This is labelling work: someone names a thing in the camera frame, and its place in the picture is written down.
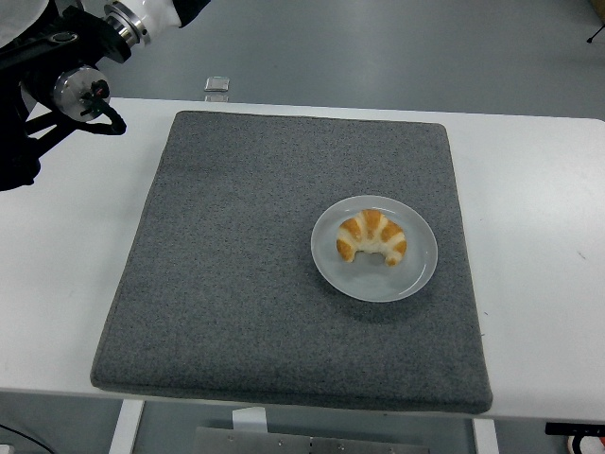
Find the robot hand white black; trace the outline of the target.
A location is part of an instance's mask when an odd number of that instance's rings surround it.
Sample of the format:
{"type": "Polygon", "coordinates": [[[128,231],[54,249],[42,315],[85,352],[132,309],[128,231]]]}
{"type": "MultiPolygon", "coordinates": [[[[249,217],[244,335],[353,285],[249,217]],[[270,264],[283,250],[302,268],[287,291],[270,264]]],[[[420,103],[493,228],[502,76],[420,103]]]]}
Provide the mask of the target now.
{"type": "Polygon", "coordinates": [[[195,20],[210,0],[123,0],[114,5],[121,9],[134,29],[151,40],[168,28],[183,28],[195,20]]]}

